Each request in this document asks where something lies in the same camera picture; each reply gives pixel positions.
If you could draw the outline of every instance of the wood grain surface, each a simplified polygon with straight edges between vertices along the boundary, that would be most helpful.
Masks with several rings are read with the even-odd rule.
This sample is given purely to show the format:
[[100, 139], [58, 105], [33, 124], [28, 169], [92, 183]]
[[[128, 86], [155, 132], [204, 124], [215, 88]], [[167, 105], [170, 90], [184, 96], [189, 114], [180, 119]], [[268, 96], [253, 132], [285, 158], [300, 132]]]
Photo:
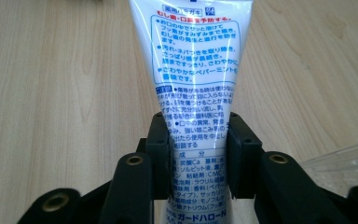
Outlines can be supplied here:
[[[358, 1], [255, 0], [232, 111], [298, 161], [357, 144]], [[127, 1], [0, 0], [0, 223], [111, 179], [157, 112]]]

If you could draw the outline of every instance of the white tube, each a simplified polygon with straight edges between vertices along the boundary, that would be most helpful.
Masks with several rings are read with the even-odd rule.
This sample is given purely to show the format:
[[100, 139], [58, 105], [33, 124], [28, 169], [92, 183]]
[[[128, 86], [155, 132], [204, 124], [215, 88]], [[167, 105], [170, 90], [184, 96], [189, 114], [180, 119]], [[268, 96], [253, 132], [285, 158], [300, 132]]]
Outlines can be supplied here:
[[129, 0], [173, 139], [161, 223], [230, 223], [226, 136], [253, 0]]

